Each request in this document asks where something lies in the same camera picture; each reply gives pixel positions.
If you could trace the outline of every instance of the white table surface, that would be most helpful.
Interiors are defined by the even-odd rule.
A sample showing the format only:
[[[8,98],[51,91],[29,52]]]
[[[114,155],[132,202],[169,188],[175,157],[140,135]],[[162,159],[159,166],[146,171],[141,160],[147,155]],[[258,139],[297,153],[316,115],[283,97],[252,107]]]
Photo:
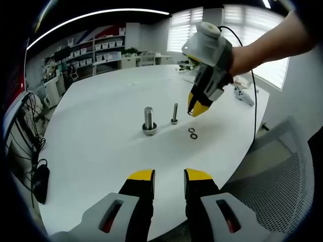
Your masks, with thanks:
[[[192,88],[176,65],[131,68],[73,83],[57,106],[45,133],[40,158],[50,169],[47,201],[40,204],[48,234],[68,231],[82,214],[127,177],[155,169],[154,214],[148,239],[186,220],[185,168],[212,175],[219,188],[228,181],[253,139],[254,107],[235,98],[233,86],[198,117],[187,114]],[[261,88],[257,129],[269,94]],[[254,99],[253,90],[247,90]],[[172,125],[174,103],[178,124]],[[157,133],[142,132],[144,108],[151,106]],[[190,138],[188,128],[198,139]]]

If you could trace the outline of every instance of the window blind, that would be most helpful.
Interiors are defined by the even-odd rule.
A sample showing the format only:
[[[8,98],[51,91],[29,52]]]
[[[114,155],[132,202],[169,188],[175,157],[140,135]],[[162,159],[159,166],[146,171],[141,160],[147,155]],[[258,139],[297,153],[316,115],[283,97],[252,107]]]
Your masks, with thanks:
[[[182,52],[182,46],[191,35],[196,33],[196,24],[202,19],[203,8],[173,14],[168,33],[167,51]]]
[[[223,25],[231,28],[243,45],[249,45],[279,25],[283,19],[284,17],[280,15],[255,7],[225,5]],[[224,29],[223,35],[233,46],[240,46],[229,30]],[[253,70],[254,74],[281,90],[288,68],[288,60],[285,58],[262,64]]]

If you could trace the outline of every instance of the white device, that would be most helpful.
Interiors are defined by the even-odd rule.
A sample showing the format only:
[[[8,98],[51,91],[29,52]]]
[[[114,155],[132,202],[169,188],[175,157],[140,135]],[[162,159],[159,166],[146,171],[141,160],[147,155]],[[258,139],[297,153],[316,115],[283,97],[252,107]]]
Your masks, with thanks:
[[[234,94],[237,99],[248,103],[250,106],[254,105],[254,101],[251,99],[249,94],[247,94],[245,91],[243,91],[240,87],[236,86],[234,88]]]

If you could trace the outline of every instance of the mesh chair back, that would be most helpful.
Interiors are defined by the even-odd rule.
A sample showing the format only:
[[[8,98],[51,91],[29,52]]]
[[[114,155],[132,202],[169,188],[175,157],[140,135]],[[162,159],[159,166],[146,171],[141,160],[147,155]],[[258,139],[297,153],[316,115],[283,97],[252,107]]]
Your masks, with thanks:
[[[287,150],[289,155],[285,161],[259,174],[228,183],[221,191],[231,193],[254,210],[258,222],[266,229],[288,234],[299,225],[312,204],[312,159],[306,140],[291,118],[256,139],[249,153],[272,142],[279,142]]]

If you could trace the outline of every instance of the gray chair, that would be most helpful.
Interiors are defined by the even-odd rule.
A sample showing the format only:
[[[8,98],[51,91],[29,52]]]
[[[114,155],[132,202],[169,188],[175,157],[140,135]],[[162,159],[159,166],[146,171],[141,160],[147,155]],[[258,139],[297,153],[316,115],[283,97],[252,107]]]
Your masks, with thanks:
[[[154,52],[144,52],[141,53],[139,66],[153,66],[155,65],[155,56]]]
[[[314,194],[310,150],[295,121],[290,117],[257,138],[221,191],[250,207],[266,229],[294,231]]]

